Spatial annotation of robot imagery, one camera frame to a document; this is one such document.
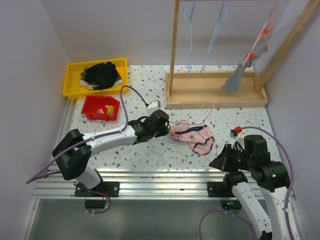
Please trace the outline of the pink wire hanger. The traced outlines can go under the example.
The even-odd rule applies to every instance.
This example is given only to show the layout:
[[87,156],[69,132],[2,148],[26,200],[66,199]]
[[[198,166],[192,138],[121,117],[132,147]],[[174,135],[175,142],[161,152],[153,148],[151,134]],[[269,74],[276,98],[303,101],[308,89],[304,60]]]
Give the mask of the pink wire hanger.
[[[205,103],[201,106],[201,109],[204,108],[205,104],[210,104],[210,105],[211,105],[211,109],[210,109],[209,112],[206,114],[205,118],[201,121],[201,123],[190,123],[190,122],[188,122],[187,120],[182,120],[182,121],[187,121],[187,122],[190,123],[191,125],[204,125],[204,124],[206,124],[206,121],[207,121],[208,117],[212,114],[215,105],[214,105],[213,102],[207,101],[207,102],[205,102]],[[178,123],[173,123],[173,122],[171,122],[171,121],[169,122],[168,134],[169,134],[169,128],[170,128],[170,127],[174,127],[174,126],[177,125]],[[215,154],[214,154],[214,156],[217,156],[217,155],[218,155],[218,148],[217,148],[217,146],[216,146],[215,141],[214,141],[214,146],[213,146],[212,149],[215,149]],[[199,155],[199,154],[197,154],[197,155],[203,157],[204,159],[206,159],[206,160],[210,163],[212,160],[211,160],[211,158],[208,157],[208,154],[206,154],[206,155]]]

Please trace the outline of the pink underwear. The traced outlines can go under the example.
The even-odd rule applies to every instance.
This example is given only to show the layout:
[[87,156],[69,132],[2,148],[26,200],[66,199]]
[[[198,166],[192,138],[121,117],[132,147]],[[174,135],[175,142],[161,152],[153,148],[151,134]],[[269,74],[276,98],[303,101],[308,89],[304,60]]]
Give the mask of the pink underwear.
[[206,124],[193,125],[186,120],[181,120],[174,127],[178,129],[177,134],[179,134],[179,138],[175,140],[186,144],[193,152],[204,156],[214,147],[214,135]]

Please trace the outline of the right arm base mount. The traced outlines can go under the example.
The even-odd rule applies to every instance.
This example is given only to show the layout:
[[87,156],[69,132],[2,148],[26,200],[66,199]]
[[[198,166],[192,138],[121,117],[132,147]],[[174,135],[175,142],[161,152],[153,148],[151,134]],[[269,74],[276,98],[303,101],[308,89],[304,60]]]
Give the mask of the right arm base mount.
[[208,181],[207,195],[209,198],[233,198],[232,192],[227,191],[224,183],[221,181]]

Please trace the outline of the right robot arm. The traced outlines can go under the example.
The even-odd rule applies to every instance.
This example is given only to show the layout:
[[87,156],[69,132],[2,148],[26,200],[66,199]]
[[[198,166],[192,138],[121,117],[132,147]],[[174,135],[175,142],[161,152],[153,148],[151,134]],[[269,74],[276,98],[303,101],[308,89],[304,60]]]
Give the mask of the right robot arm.
[[298,240],[287,168],[273,161],[266,139],[237,133],[210,164],[225,172],[220,193],[234,196],[246,212],[255,240]]

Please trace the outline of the pink clothes clip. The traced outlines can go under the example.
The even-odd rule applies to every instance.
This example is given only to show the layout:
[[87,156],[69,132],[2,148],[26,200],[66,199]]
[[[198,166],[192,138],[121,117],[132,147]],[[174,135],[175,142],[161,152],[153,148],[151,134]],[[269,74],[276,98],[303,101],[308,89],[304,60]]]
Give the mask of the pink clothes clip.
[[174,138],[174,139],[178,139],[179,138],[179,134],[177,134],[178,129],[176,127],[170,127],[169,128],[169,135]]

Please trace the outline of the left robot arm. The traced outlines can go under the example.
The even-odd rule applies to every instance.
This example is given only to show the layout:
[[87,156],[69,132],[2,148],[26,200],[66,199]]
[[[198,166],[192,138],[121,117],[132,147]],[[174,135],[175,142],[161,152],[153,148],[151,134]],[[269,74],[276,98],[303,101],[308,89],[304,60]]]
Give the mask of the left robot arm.
[[97,170],[89,166],[89,158],[122,146],[145,143],[169,133],[169,116],[158,109],[149,116],[127,122],[124,126],[98,133],[80,133],[73,129],[52,151],[65,180],[77,180],[92,196],[103,193],[104,184]]

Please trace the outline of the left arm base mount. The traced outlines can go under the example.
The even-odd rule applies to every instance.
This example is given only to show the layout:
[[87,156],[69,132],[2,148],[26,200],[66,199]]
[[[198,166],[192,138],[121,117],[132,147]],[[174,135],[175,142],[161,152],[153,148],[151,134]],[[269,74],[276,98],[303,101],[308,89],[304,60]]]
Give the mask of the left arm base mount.
[[120,183],[118,181],[102,182],[93,189],[85,188],[80,182],[74,182],[73,185],[75,186],[75,197],[92,198],[107,195],[111,198],[117,198],[120,191]]

